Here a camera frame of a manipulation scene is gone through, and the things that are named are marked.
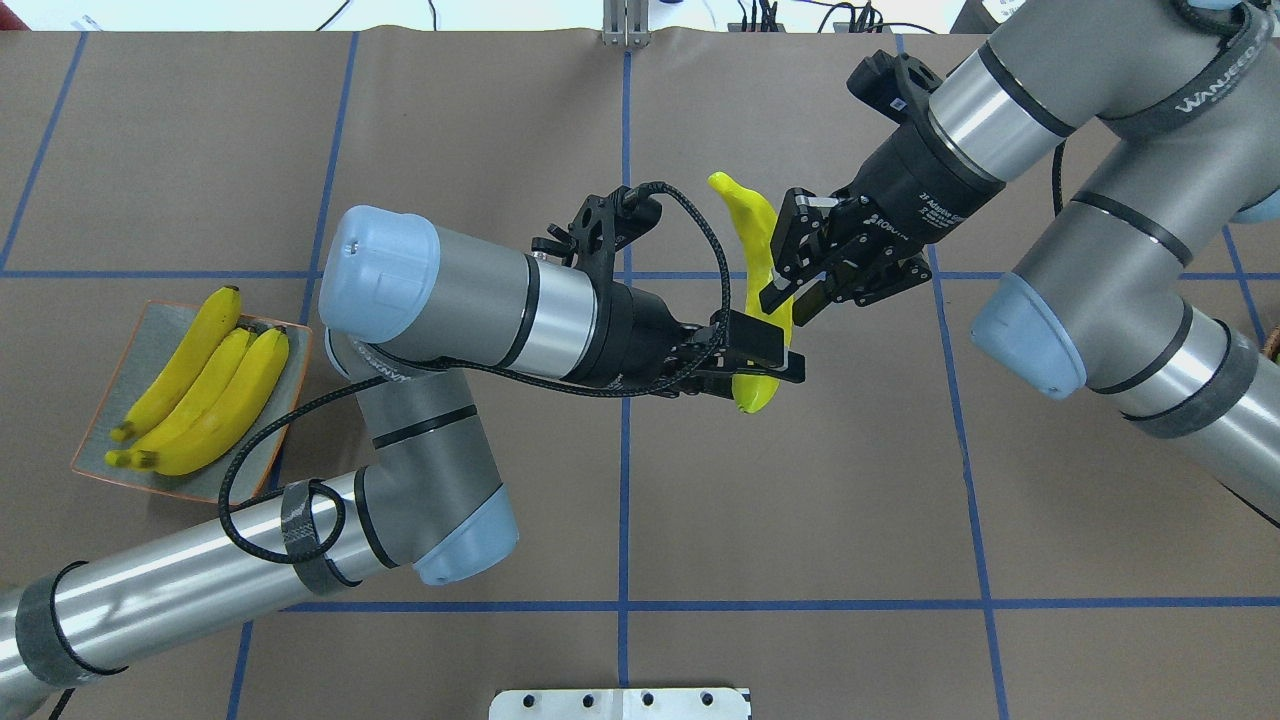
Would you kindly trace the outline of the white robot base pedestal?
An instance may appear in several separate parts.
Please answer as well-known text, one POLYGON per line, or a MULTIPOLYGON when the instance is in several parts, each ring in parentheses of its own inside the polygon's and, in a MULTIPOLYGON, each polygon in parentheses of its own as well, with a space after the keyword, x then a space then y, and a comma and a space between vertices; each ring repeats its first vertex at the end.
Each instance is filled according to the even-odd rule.
POLYGON ((751 719, 750 691, 732 687, 502 691, 489 719, 751 719))

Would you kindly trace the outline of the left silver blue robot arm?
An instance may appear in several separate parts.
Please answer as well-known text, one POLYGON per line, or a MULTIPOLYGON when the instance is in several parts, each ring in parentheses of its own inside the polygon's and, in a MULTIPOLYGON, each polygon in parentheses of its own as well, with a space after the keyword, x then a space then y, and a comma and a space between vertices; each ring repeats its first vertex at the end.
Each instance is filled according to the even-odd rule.
POLYGON ((270 400, 210 464, 141 491, 178 509, 209 489, 210 519, 3 592, 3 712, 384 571, 457 582, 508 557, 518 530, 474 379, 607 409, 652 391, 730 397, 755 357, 795 379, 781 329, 741 345, 764 322, 723 287, 736 238, 710 251, 699 322, 616 277, 660 209, 686 214, 669 193, 621 199, 588 199, 538 251, 408 213, 342 213, 270 400))

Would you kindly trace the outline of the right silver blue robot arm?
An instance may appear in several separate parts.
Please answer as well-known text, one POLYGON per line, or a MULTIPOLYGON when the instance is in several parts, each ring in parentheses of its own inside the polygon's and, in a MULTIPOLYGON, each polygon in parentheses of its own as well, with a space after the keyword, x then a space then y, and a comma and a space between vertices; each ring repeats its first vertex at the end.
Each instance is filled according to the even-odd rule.
POLYGON ((1117 145, 972 341, 1052 398, 1108 396, 1276 521, 1277 366, 1174 288, 1225 225, 1277 218, 1276 23, 1270 1, 1028 1, 947 76, 865 58, 847 91, 896 129, 842 188, 786 193, 762 309, 803 325, 920 284, 927 246, 1098 120, 1117 145))

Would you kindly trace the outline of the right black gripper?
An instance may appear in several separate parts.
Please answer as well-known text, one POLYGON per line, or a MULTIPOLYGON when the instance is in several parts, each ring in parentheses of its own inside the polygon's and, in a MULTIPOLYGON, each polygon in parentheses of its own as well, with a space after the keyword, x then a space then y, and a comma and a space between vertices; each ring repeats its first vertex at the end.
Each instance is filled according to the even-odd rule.
POLYGON ((847 91, 896 122, 854 179, 828 196, 792 187, 771 241, 760 311, 792 300, 804 327, 831 304, 876 304, 931 279, 924 249, 983 208, 1005 183, 972 169, 931 119, 943 81, 918 59, 883 50, 864 58, 847 91))

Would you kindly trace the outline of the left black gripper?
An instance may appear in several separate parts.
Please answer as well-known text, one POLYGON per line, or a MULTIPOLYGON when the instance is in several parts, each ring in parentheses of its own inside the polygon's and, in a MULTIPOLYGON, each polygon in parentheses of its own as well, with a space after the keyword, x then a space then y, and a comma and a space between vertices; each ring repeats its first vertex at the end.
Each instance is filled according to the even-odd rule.
POLYGON ((556 269, 588 279, 595 316, 584 356, 559 380, 539 372, 539 384, 567 393, 708 393, 753 398, 763 380, 799 384, 805 366, 788 366, 782 328, 731 307, 724 250, 704 215, 672 186, 621 186, 589 196, 567 228, 548 225, 531 242, 556 269), (677 322, 666 302, 614 279, 614 256, 660 220, 658 195, 691 217, 710 245, 719 278, 719 306, 705 325, 677 322))

